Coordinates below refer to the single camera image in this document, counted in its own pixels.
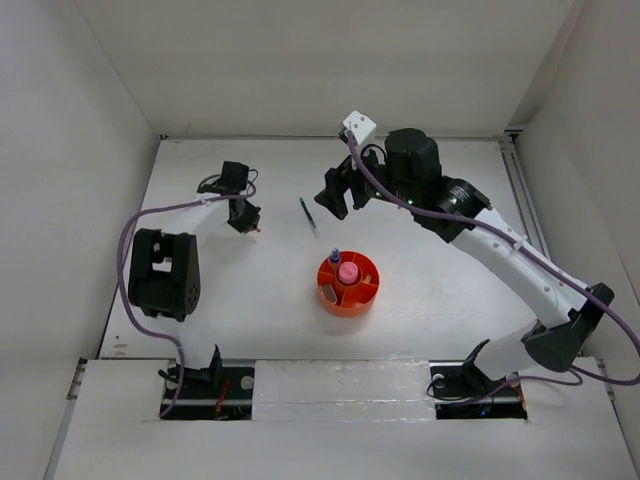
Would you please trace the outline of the green gel pen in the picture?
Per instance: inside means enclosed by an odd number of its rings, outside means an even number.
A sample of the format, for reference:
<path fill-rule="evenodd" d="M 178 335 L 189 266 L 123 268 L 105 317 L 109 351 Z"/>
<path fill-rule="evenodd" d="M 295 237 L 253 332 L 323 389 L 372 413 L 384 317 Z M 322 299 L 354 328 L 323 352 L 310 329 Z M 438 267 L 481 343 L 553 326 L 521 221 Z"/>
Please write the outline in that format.
<path fill-rule="evenodd" d="M 307 222 L 309 223 L 310 230 L 311 230 L 313 236 L 316 239 L 319 239 L 320 238 L 320 233 L 319 233 L 318 227 L 316 225 L 316 222 L 315 222 L 313 216 L 311 215 L 311 212 L 310 212 L 309 208 L 307 207 L 305 200 L 302 197 L 299 198 L 299 203 L 300 203 L 301 208 L 302 208 L 302 210 L 304 212 L 304 215 L 305 215 L 305 217 L 307 219 Z"/>

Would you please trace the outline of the pink-capped patterned bottle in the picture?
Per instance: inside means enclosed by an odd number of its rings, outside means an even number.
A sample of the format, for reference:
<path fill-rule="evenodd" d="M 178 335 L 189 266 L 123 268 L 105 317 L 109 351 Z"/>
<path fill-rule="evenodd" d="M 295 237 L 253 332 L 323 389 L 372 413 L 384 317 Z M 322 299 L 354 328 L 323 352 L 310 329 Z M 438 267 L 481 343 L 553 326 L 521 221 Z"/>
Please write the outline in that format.
<path fill-rule="evenodd" d="M 356 263 L 346 261 L 339 266 L 337 275 L 342 284 L 353 285 L 358 281 L 360 270 Z"/>

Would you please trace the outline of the pink white mini stapler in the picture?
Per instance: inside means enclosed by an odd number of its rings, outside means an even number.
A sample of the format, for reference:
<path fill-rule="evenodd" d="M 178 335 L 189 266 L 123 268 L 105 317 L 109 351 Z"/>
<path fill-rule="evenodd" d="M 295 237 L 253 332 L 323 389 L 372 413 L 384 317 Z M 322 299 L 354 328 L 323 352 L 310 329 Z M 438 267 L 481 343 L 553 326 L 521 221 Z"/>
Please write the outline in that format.
<path fill-rule="evenodd" d="M 325 299 L 330 304 L 335 304 L 337 302 L 336 292 L 331 284 L 324 284 L 321 286 L 321 291 L 325 297 Z"/>

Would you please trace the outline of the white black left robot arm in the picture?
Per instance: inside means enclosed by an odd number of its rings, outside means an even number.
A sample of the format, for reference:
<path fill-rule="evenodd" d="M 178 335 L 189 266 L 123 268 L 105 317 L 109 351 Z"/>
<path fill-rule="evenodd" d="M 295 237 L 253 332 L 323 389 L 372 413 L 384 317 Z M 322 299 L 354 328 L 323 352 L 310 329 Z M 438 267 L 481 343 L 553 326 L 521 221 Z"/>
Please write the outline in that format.
<path fill-rule="evenodd" d="M 198 363 L 187 356 L 185 335 L 146 327 L 133 309 L 150 319 L 186 322 L 203 294 L 198 247 L 224 225 L 239 234 L 258 229 L 261 208 L 250 202 L 257 177 L 256 169 L 225 161 L 219 173 L 198 184 L 193 199 L 140 211 L 127 221 L 119 240 L 118 289 L 129 322 L 139 333 L 176 348 L 177 366 L 164 372 L 164 379 L 205 397 L 222 387 L 219 348 Z"/>

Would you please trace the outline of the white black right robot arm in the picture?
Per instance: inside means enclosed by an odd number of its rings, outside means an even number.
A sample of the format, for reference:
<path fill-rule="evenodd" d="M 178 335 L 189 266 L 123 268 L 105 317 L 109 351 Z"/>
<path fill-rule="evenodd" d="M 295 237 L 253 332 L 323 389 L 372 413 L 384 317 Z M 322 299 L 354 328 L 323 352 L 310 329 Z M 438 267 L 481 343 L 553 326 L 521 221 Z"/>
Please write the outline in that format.
<path fill-rule="evenodd" d="M 341 129 L 349 156 L 325 174 L 315 201 L 336 218 L 379 199 L 410 208 L 413 220 L 480 262 L 534 312 L 534 321 L 506 336 L 479 343 L 434 383 L 444 398 L 486 395 L 508 376 L 539 365 L 564 373 L 599 324 L 613 291 L 588 286 L 559 269 L 514 232 L 490 200 L 471 183 L 442 172 L 436 141 L 414 128 L 388 134 L 382 147 L 358 121 Z"/>

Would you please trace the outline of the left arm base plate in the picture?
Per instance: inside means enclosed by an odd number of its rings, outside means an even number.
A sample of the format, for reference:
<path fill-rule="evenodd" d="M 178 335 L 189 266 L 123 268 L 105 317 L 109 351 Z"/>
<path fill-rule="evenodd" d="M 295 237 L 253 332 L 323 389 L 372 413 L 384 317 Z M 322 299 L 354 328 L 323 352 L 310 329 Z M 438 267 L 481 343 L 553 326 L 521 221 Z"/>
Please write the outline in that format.
<path fill-rule="evenodd" d="M 231 365 L 222 368 L 218 387 L 186 382 L 178 400 L 161 420 L 245 421 L 252 419 L 255 368 Z"/>

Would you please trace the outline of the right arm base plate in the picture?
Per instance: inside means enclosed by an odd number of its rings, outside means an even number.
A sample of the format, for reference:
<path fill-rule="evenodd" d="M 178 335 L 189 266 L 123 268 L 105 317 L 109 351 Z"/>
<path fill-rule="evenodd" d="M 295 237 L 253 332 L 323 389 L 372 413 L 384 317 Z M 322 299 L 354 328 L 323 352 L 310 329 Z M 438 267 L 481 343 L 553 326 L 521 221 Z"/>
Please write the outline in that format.
<path fill-rule="evenodd" d="M 461 362 L 435 362 L 429 366 L 426 395 L 434 400 L 437 420 L 527 420 L 524 395 L 515 381 L 481 380 L 472 385 L 463 377 Z"/>

